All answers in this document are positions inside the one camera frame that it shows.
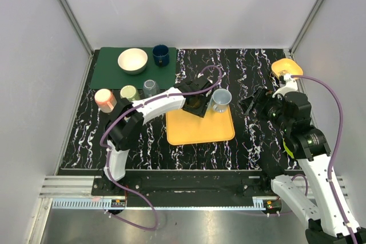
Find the white footed mug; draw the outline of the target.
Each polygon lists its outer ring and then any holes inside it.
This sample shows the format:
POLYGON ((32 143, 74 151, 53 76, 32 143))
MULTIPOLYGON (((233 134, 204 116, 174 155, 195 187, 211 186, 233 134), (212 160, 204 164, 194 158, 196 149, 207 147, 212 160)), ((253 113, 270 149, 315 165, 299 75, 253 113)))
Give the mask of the white footed mug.
POLYGON ((210 100, 210 108, 217 113, 224 113, 232 100, 232 95, 227 89, 217 89, 210 100))

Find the clear glass mug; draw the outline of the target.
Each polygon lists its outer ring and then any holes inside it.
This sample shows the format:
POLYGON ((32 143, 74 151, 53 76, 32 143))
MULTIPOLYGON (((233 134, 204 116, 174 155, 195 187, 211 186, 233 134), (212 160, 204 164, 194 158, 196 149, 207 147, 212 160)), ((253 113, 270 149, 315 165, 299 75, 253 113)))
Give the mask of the clear glass mug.
POLYGON ((144 82, 143 92, 145 98, 153 97, 160 93, 160 88, 158 87, 158 83, 152 79, 148 79, 144 82))

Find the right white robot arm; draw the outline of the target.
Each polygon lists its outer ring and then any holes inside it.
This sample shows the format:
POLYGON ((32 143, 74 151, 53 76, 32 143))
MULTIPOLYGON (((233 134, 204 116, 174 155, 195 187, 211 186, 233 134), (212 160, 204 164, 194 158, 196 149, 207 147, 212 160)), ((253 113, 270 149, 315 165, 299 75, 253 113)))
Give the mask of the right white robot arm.
POLYGON ((267 176, 260 181, 266 196, 278 195, 305 227, 308 243, 365 243, 365 228, 354 219, 329 163, 331 150, 322 131, 312 125, 311 104, 304 93, 277 95, 258 89, 239 104, 245 115, 269 121, 283 132, 283 147, 298 162, 314 200, 295 186, 284 169, 269 157, 259 166, 267 176))

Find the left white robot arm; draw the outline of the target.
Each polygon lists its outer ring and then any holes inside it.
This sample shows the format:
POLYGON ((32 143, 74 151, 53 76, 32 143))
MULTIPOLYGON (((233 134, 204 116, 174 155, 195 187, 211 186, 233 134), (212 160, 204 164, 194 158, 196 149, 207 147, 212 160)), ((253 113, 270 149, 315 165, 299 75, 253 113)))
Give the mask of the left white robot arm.
POLYGON ((143 125, 173 110, 182 109, 194 114, 191 105, 196 102, 203 108, 197 116, 203 117, 216 86, 217 83, 199 77, 193 81, 177 83, 150 98, 133 102, 119 99, 116 103, 111 103, 109 106, 112 109, 107 113, 105 131, 100 140, 100 145, 107 151, 104 190, 112 196, 123 191, 124 183, 121 179, 126 174, 127 156, 138 141, 143 125))

